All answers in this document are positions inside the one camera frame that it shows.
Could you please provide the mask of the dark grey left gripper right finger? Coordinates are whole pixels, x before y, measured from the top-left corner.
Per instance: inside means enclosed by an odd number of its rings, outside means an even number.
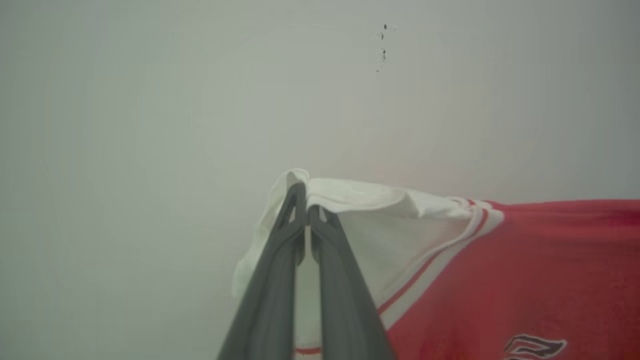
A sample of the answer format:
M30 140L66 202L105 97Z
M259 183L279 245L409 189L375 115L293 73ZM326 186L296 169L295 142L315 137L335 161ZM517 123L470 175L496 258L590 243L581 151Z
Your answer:
M339 215L313 205L308 222L319 270L322 358L395 360Z

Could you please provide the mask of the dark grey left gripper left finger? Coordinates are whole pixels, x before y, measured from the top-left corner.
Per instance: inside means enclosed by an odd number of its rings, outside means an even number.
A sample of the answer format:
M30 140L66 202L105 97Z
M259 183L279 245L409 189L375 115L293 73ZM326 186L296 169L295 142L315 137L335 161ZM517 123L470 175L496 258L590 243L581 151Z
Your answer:
M290 186L218 359L295 358L295 294L297 268L306 253L306 206L306 185Z

